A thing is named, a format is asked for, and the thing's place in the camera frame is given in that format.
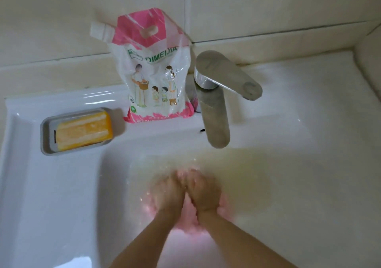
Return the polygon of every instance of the chrome faucet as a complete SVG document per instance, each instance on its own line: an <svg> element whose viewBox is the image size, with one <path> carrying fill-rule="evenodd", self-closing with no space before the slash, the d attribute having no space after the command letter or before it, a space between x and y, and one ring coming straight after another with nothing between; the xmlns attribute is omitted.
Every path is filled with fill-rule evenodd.
<svg viewBox="0 0 381 268"><path fill-rule="evenodd" d="M221 149L230 142L223 88L254 101L262 96L262 87L233 62L217 51L204 51L196 58L194 68L195 109L201 112L209 143Z"/></svg>

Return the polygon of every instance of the sink basin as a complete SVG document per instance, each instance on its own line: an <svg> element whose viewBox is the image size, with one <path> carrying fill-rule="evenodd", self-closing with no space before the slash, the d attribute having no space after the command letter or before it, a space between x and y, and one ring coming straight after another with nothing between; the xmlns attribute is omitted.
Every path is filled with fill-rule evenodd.
<svg viewBox="0 0 381 268"><path fill-rule="evenodd" d="M225 93L231 141L210 147L200 114L126 124L124 86L7 100L1 153L4 267L107 267L149 223L150 177L199 165L222 182L234 223L300 267L373 267L381 248L381 109L351 52L245 67L263 87ZM111 111L109 144L40 151L40 123L86 108ZM225 267L207 233L172 231L159 267Z"/></svg>

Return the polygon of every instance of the illustrated child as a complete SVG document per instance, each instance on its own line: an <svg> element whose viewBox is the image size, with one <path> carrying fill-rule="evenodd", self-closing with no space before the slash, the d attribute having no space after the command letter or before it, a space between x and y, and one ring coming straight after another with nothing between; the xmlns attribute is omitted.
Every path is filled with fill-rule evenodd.
<svg viewBox="0 0 381 268"><path fill-rule="evenodd" d="M168 101L168 98L166 96L167 92L168 92L168 88L162 87L162 105L164 105L164 102Z"/></svg>
<svg viewBox="0 0 381 268"><path fill-rule="evenodd" d="M168 65L165 68L166 72L166 78L168 79L169 82L169 92L170 92L170 97L169 97L169 105L177 105L176 99L177 99L177 88L175 84L175 78L173 68L171 65Z"/></svg>
<svg viewBox="0 0 381 268"><path fill-rule="evenodd" d="M160 96L159 96L159 88L157 88L157 86L152 87L152 99L155 102L155 106L159 106Z"/></svg>
<svg viewBox="0 0 381 268"><path fill-rule="evenodd" d="M142 66L140 64L136 65L135 67L135 73L131 77L132 82L134 82L135 85L135 100L136 100L136 89L138 89L139 92L139 100L138 100L138 106L139 107L147 107L145 105L145 90L148 89L148 81L143 78L142 74Z"/></svg>

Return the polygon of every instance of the pink and white pouch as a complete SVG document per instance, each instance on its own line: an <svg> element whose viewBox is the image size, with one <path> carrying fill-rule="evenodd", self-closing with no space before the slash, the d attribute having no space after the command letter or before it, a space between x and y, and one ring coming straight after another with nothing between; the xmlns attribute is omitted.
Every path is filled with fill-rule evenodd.
<svg viewBox="0 0 381 268"><path fill-rule="evenodd" d="M185 94L191 64L189 40L162 10L118 17L117 27L93 22L90 35L108 43L117 71L129 89L125 121L137 123L190 117Z"/></svg>

